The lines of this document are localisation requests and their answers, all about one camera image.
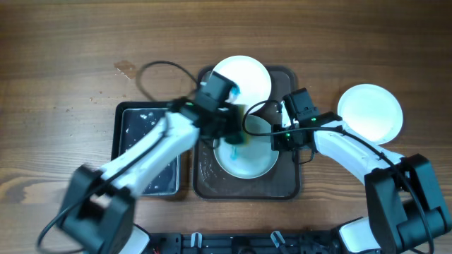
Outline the green yellow sponge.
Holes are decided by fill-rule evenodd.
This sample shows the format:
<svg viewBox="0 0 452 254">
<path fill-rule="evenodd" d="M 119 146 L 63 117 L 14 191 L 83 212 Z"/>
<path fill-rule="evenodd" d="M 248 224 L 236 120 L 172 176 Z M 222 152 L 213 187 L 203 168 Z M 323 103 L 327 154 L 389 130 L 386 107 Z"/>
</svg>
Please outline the green yellow sponge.
<svg viewBox="0 0 452 254">
<path fill-rule="evenodd" d="M 243 104 L 231 104 L 225 124 L 225 142 L 231 145 L 243 145 L 248 142 L 248 134 L 244 131 L 246 109 Z"/>
</svg>

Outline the white plate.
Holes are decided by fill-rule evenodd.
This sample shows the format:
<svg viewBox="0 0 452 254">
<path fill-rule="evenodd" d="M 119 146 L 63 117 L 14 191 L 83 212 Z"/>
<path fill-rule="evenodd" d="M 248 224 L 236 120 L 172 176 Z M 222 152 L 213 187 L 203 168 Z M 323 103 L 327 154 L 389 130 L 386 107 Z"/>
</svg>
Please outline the white plate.
<svg viewBox="0 0 452 254">
<path fill-rule="evenodd" d="M 223 59 L 213 68 L 213 72 L 235 83 L 226 102 L 239 105 L 243 114 L 270 97 L 270 74 L 261 62 L 250 56 L 230 56 Z"/>
<path fill-rule="evenodd" d="M 403 127 L 403 110 L 388 90 L 360 84 L 343 93 L 338 115 L 367 140 L 382 145 L 395 139 Z"/>
<path fill-rule="evenodd" d="M 271 149 L 269 136 L 246 135 L 246 142 L 231 145 L 221 138 L 213 150 L 220 167 L 239 179 L 255 179 L 268 173 L 278 160 L 279 152 Z"/>
</svg>

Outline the white plate top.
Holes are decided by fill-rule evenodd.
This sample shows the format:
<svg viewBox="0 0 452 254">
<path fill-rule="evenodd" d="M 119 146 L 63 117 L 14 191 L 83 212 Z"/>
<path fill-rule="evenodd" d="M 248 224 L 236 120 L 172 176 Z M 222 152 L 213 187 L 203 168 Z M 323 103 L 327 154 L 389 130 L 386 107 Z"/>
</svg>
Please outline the white plate top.
<svg viewBox="0 0 452 254">
<path fill-rule="evenodd" d="M 213 72 L 235 83 L 226 102 L 239 105 L 243 114 L 270 97 L 270 74 L 261 62 L 250 56 L 230 56 L 223 59 L 213 68 Z"/>
</svg>

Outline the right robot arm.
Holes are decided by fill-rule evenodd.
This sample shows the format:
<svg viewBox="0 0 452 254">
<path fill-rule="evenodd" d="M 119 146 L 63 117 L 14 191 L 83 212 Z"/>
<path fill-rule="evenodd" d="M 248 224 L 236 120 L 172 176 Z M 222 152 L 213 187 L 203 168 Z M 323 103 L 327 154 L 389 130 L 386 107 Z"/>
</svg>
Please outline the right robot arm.
<svg viewBox="0 0 452 254">
<path fill-rule="evenodd" d="M 451 214 L 430 161 L 404 157 L 354 132 L 326 114 L 272 126 L 273 150 L 310 148 L 335 160 L 365 187 L 368 215 L 344 224 L 340 240 L 349 253 L 403 253 L 451 231 Z"/>
</svg>

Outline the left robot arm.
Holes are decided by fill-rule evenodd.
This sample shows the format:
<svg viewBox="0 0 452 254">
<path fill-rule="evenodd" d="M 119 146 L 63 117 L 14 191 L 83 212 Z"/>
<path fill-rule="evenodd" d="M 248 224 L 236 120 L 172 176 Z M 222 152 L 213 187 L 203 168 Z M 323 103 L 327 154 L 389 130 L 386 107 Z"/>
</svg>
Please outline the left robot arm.
<svg viewBox="0 0 452 254">
<path fill-rule="evenodd" d="M 56 225 L 84 253 L 143 253 L 150 236 L 133 222 L 148 184 L 199 138 L 242 143 L 242 105 L 173 103 L 151 132 L 128 152 L 93 171 L 73 174 Z"/>
</svg>

